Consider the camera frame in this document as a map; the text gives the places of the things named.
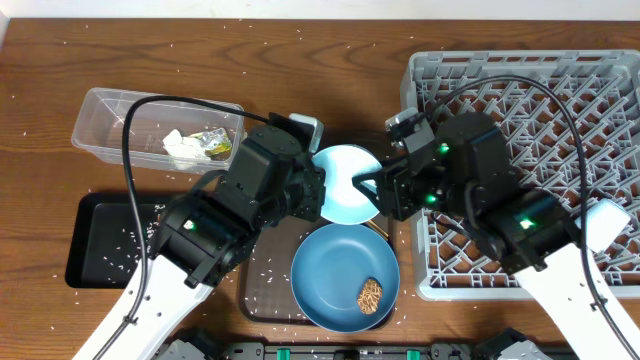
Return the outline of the light blue rice bowl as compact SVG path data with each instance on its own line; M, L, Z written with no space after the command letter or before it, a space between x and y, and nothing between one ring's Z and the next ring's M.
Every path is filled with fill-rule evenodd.
M324 219L341 225L357 225L379 214L352 183L353 177L382 168L371 152L352 144L335 145L318 152L312 162L325 170L325 198L321 208Z

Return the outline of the white napkin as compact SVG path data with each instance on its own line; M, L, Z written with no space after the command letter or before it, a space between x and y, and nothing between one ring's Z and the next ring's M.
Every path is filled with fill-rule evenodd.
M183 137L174 129L163 140L163 148L171 157L178 170L187 170L194 166L194 161L209 161L202 142L197 138Z

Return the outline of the light blue cup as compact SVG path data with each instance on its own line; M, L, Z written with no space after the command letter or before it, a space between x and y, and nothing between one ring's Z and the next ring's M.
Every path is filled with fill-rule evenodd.
M586 210L587 247L595 253L605 251L630 220L621 205L609 199L598 200Z

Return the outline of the green snack wrapper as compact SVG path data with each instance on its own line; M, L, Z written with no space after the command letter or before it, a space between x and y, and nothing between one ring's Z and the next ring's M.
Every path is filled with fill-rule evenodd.
M232 149L232 142L224 128L194 133L189 135L188 138L194 140L193 144L200 154L209 158L229 152Z

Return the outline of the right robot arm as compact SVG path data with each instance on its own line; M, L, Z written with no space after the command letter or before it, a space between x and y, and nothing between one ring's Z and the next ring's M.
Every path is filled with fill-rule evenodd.
M405 155L352 180L382 214L461 218L461 233L538 302L579 358L638 358L639 328L593 260L587 217L574 221L551 193L520 185L490 116L466 113L431 130L409 109L386 128Z

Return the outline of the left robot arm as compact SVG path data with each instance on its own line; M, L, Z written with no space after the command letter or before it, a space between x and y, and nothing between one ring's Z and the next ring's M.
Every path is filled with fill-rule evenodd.
M266 227L316 221L323 169L312 155L323 126L287 119L254 128L228 171L210 171L167 205L125 291L77 352L79 359L149 359L244 262Z

